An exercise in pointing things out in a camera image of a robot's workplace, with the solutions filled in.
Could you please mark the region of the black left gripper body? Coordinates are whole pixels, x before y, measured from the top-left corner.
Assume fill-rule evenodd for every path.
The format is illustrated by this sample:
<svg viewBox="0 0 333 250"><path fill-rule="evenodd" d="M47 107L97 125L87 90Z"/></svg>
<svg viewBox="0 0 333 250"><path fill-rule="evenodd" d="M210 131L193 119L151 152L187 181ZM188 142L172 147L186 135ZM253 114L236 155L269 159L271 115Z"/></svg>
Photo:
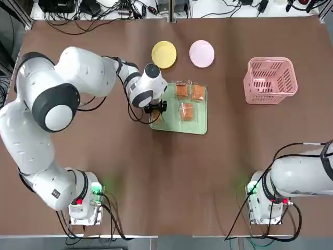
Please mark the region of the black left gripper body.
<svg viewBox="0 0 333 250"><path fill-rule="evenodd" d="M163 113L167 110L167 101L160 101L158 104L148 104L144 107L146 114L151 114L154 110L157 110L159 113Z"/></svg>

